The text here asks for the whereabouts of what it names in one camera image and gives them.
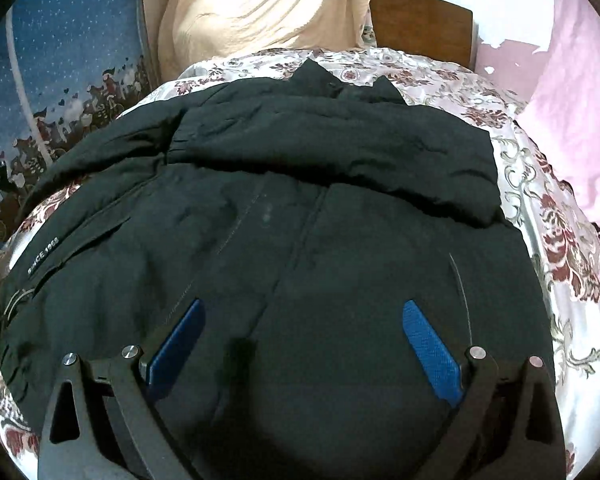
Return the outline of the black padded jacket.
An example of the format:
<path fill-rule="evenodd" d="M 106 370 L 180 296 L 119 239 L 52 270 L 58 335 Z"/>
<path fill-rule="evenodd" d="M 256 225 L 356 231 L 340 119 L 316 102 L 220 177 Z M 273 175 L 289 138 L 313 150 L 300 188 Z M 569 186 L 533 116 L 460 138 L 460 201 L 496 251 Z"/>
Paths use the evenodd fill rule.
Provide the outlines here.
<path fill-rule="evenodd" d="M 406 479 L 446 421 L 402 328 L 456 350 L 553 357 L 487 132 L 387 78 L 315 62 L 133 110 L 76 144 L 27 204 L 78 189 L 0 288 L 0 367 L 41 429 L 61 358 L 115 356 L 201 301 L 157 411 L 203 479 Z"/>

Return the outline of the beige draped cloth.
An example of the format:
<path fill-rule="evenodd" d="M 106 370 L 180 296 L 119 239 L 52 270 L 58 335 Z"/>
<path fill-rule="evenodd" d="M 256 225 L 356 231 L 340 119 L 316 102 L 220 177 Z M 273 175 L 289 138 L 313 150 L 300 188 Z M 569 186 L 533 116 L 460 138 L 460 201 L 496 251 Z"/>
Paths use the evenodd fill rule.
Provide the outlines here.
<path fill-rule="evenodd" d="M 210 58 L 272 48 L 363 47 L 370 0 L 168 0 L 158 33 L 163 79 Z"/>

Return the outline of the blue fabric wardrobe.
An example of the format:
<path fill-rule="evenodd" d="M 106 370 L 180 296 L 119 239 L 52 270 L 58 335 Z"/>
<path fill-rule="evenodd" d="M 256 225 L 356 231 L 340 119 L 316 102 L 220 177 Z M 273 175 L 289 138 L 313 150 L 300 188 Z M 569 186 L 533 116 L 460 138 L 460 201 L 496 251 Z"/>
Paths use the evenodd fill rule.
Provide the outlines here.
<path fill-rule="evenodd" d="M 0 220 L 46 167 L 148 95 L 138 0 L 16 0 L 0 21 Z"/>

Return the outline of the brown wooden headboard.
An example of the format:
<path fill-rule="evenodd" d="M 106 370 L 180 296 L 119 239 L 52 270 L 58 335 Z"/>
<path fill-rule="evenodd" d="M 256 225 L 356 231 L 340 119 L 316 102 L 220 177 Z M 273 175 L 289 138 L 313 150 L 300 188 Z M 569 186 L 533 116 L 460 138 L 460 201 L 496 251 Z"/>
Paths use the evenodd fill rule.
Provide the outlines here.
<path fill-rule="evenodd" d="M 475 67 L 471 10 L 444 0 L 370 0 L 370 16 L 378 47 Z"/>

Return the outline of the floral satin bed cover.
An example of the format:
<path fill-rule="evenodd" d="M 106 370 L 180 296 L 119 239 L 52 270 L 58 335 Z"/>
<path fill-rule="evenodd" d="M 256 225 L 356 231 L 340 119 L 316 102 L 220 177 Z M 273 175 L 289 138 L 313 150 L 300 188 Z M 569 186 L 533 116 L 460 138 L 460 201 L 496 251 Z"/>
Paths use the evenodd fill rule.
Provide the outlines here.
<path fill-rule="evenodd" d="M 600 240 L 569 186 L 556 178 L 521 127 L 516 99 L 462 66 L 387 48 L 361 53 L 276 50 L 190 66 L 119 119 L 141 106 L 220 84 L 287 79 L 308 61 L 358 87 L 387 78 L 405 103 L 443 110 L 490 136 L 501 208 L 524 239 L 550 323 L 553 357 L 542 360 L 562 422 L 564 479 L 578 478 L 600 452 Z M 27 198 L 16 234 L 0 250 L 0 288 L 43 224 L 77 189 L 70 183 L 34 207 Z M 12 462 L 27 464 L 35 479 L 43 426 L 34 429 L 26 421 L 0 367 L 0 445 Z"/>

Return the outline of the pink satin curtain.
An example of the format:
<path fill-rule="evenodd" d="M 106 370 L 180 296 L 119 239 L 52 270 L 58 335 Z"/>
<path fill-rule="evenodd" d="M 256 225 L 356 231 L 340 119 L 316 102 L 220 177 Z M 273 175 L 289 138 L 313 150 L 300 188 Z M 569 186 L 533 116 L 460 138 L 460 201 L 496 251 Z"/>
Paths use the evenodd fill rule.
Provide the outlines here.
<path fill-rule="evenodd" d="M 588 0 L 554 0 L 548 59 L 519 122 L 600 228 L 600 16 Z"/>

